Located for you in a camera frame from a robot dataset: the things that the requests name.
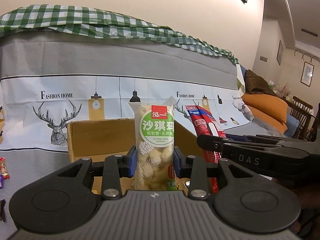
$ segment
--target orange cushion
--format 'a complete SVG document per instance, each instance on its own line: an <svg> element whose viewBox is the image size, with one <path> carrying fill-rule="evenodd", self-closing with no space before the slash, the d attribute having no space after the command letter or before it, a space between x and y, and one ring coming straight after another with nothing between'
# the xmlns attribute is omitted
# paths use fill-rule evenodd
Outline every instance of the orange cushion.
<svg viewBox="0 0 320 240"><path fill-rule="evenodd" d="M266 94L248 94L242 96L242 100L246 105L252 106L255 109L271 116L280 123L287 122L287 108L288 105L285 101L275 96Z"/></svg>
<svg viewBox="0 0 320 240"><path fill-rule="evenodd" d="M261 112L258 109L255 109L252 106L248 106L249 109L251 110L252 114L254 117L258 117L260 119L262 119L263 121L265 121L266 123L270 124L271 126L273 126L274 128L276 128L280 133L284 133L288 128L285 125L285 123L280 123L279 121L277 121L276 119L272 118L271 116Z"/></svg>

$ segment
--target green circular label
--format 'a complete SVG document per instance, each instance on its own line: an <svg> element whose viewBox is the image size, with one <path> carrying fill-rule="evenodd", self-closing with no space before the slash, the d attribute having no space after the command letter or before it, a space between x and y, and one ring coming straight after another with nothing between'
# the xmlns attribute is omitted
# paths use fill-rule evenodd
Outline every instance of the green circular label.
<svg viewBox="0 0 320 240"><path fill-rule="evenodd" d="M167 119L155 119L152 118L151 111L146 112L140 121L140 135L153 147L167 147L173 144L173 116L167 113Z"/></svg>

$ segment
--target beige wall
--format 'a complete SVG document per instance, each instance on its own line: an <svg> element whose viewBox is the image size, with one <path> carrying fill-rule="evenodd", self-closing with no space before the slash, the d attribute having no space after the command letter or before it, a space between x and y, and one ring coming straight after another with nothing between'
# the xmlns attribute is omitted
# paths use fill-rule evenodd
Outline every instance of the beige wall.
<svg viewBox="0 0 320 240"><path fill-rule="evenodd" d="M257 52L264 0L0 0L0 15L30 4L99 8L167 25L231 50L252 69Z"/></svg>
<svg viewBox="0 0 320 240"><path fill-rule="evenodd" d="M305 56L305 61L309 62L310 57ZM289 84L291 95L301 98L303 101L313 106L315 114L318 111L320 103L320 67L315 59L312 64L315 66L310 87L300 82L303 71L304 60L301 59L301 53L297 52L294 56L294 50L286 49L282 59L282 71L279 78L279 84Z"/></svg>
<svg viewBox="0 0 320 240"><path fill-rule="evenodd" d="M252 70L267 82L272 80L274 83L277 83L280 78L283 61L279 65L276 59L280 40L285 48L284 38L278 21L263 19L257 55ZM268 61L264 62L260 60L260 56L268 58Z"/></svg>

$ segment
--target cardboard box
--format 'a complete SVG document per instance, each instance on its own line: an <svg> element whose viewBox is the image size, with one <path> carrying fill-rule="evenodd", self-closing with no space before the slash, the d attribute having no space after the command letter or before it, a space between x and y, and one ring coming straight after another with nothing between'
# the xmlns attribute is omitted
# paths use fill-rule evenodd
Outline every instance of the cardboard box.
<svg viewBox="0 0 320 240"><path fill-rule="evenodd" d="M70 122L68 130L68 152L71 162L83 157L101 162L115 154L126 155L135 145L134 119L111 119ZM203 157L196 143L196 136L178 122L174 123L174 145L185 155ZM121 178L122 192L133 189L134 178ZM100 192L102 177L94 179L93 188ZM176 185L187 193L184 183L176 178Z"/></svg>

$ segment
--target green checkered tablecloth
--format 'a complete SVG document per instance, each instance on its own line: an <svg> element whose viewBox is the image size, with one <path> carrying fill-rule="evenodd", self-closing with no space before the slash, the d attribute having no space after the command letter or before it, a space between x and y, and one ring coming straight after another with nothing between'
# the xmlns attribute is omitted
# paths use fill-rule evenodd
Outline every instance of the green checkered tablecloth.
<svg viewBox="0 0 320 240"><path fill-rule="evenodd" d="M0 16L0 37L30 30L57 31L102 39L157 41L210 56L225 55L233 64L239 63L229 50L219 49L167 26L100 9L41 4L21 7Z"/></svg>

